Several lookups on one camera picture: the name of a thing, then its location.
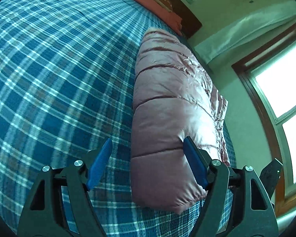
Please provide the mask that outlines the pink quilted puffer jacket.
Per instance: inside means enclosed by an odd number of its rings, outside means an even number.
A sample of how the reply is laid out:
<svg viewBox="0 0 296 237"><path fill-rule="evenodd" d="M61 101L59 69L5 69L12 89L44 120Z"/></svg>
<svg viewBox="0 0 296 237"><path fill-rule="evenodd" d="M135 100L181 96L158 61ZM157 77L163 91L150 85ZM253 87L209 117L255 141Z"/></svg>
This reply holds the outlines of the pink quilted puffer jacket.
<svg viewBox="0 0 296 237"><path fill-rule="evenodd" d="M135 65L130 180L133 201L181 214L203 200L183 153L189 136L212 159L229 165L223 135L228 102L179 39L149 28Z"/></svg>

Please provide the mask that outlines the left window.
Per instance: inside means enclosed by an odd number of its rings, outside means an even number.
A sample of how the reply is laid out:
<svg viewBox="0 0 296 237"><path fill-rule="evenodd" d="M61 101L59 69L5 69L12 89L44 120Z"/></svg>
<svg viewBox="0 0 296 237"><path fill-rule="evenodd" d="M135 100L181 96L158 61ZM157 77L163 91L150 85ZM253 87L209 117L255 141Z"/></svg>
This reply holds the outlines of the left window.
<svg viewBox="0 0 296 237"><path fill-rule="evenodd" d="M296 207L296 23L232 65L264 128L271 156L283 163L275 213Z"/></svg>

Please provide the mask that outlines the dark wooden headboard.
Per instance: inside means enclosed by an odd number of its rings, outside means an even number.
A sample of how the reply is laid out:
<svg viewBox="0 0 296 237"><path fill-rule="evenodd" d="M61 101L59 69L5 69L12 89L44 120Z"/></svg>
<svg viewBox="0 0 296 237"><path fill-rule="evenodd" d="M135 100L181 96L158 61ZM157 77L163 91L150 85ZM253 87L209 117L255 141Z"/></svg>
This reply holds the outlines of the dark wooden headboard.
<svg viewBox="0 0 296 237"><path fill-rule="evenodd" d="M173 11L182 18L182 32L186 38L191 38L202 27L202 23L181 0L170 0Z"/></svg>

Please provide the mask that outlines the left green curtain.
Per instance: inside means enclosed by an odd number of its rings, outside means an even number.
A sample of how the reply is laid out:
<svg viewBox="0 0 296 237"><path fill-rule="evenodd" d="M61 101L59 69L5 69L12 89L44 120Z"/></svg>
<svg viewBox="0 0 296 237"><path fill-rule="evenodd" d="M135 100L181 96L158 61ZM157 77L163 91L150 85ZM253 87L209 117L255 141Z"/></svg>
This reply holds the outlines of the left green curtain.
<svg viewBox="0 0 296 237"><path fill-rule="evenodd" d="M209 63L224 52L248 43L296 17L296 1L266 6L236 20L194 47L200 58Z"/></svg>

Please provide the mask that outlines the brown patterned pillow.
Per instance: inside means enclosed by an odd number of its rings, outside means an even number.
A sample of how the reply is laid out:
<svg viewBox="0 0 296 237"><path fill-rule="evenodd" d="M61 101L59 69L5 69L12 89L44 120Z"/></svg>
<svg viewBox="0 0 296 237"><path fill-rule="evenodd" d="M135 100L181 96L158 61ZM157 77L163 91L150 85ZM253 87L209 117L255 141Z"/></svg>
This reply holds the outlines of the brown patterned pillow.
<svg viewBox="0 0 296 237"><path fill-rule="evenodd" d="M168 12L173 12L173 6L170 0L154 0L157 2L161 7L166 9Z"/></svg>

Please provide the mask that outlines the orange folded blanket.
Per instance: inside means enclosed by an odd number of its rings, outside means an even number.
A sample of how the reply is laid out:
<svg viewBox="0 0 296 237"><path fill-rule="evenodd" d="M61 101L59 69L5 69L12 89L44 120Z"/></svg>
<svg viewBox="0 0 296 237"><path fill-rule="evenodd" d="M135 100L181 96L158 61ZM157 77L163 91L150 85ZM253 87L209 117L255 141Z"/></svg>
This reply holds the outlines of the orange folded blanket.
<svg viewBox="0 0 296 237"><path fill-rule="evenodd" d="M166 9L161 0L135 0L165 22L176 34L182 36L182 18L175 12Z"/></svg>

